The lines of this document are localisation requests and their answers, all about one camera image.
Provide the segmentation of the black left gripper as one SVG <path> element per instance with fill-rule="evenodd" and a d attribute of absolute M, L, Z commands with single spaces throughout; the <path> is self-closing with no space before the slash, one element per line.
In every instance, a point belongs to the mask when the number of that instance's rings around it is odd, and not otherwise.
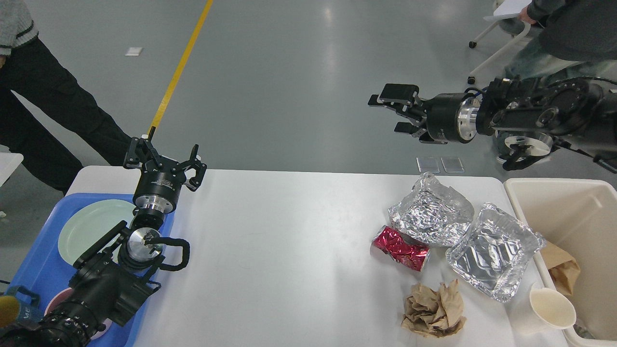
<path fill-rule="evenodd" d="M 123 167 L 141 171 L 133 204 L 139 209 L 169 214 L 176 210 L 182 186 L 193 192 L 201 186 L 207 164 L 198 155 L 198 144 L 192 147 L 188 160 L 164 161 L 152 145 L 155 131 L 156 127 L 151 127 L 145 137 L 132 137 Z"/>

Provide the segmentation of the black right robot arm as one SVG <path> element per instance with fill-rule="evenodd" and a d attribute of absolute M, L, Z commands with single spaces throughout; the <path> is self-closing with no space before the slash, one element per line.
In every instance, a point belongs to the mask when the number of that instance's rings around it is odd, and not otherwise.
<path fill-rule="evenodd" d="M 540 79 L 495 79 L 484 89 L 421 99 L 419 87 L 389 83 L 368 100 L 403 117 L 395 131 L 421 143 L 469 143 L 505 133 L 505 171 L 526 169 L 560 148 L 616 172 L 616 82 L 577 77 L 542 85 Z"/>

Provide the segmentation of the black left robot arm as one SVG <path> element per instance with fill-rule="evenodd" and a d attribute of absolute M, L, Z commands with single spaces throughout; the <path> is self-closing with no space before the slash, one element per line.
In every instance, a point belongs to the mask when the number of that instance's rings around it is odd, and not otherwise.
<path fill-rule="evenodd" d="M 181 188 L 196 191 L 207 165 L 194 145 L 183 162 L 165 157 L 152 144 L 156 131 L 132 138 L 123 161 L 141 174 L 133 195 L 133 219 L 122 220 L 73 263 L 71 295 L 38 320 L 9 323 L 3 347 L 85 347 L 105 329 L 105 320 L 124 326 L 157 292 L 158 270 L 183 270 L 190 259 L 187 240 L 161 235 L 166 215 L 176 210 Z"/>

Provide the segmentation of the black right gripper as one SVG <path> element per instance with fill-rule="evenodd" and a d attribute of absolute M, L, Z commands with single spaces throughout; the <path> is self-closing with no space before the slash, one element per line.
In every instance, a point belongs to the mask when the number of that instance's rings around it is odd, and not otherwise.
<path fill-rule="evenodd" d="M 471 93 L 441 93 L 432 99 L 419 99 L 419 86 L 386 83 L 373 94 L 370 107 L 386 107 L 410 121 L 425 120 L 424 127 L 400 121 L 394 132 L 409 134 L 421 143 L 469 143 L 478 134 L 476 120 L 480 100 Z"/>

